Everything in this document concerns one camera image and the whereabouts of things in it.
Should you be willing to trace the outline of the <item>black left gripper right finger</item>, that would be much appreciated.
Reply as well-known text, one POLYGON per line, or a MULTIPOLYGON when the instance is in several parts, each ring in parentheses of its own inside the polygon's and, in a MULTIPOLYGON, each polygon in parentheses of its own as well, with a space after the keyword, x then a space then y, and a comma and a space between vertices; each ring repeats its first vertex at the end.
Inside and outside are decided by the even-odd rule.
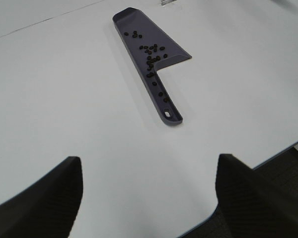
POLYGON ((234 238, 298 238, 298 199, 232 154, 220 154, 216 195, 234 238))

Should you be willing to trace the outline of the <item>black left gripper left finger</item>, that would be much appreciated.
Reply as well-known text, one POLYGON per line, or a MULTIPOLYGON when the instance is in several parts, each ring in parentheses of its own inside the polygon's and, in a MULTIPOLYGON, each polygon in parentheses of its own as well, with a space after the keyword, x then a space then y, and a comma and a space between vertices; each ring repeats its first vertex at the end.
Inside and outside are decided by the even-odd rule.
POLYGON ((67 238, 83 195, 81 159, 67 157, 0 205, 0 238, 67 238))

